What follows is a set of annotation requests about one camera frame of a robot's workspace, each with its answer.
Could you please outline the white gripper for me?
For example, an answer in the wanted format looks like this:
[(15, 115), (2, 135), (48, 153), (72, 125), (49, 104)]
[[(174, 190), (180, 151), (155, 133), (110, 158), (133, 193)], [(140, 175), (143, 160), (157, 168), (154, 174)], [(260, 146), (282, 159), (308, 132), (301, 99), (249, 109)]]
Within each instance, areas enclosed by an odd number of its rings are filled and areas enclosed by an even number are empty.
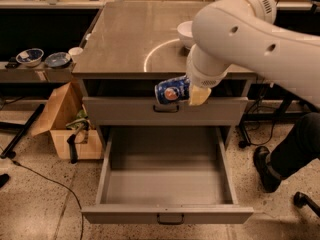
[(211, 89), (227, 75), (229, 62), (216, 58), (193, 45), (186, 63), (186, 75), (192, 83), (189, 87), (190, 106), (202, 105), (210, 96)]

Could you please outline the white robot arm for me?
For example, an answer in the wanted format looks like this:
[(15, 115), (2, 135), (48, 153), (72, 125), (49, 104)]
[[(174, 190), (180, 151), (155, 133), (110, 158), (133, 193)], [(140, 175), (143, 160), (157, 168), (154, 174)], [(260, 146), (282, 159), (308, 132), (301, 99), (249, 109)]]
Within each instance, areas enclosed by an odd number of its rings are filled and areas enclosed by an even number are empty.
[(220, 0), (192, 22), (190, 90), (213, 88), (238, 65), (320, 105), (320, 38), (274, 25), (274, 0)]

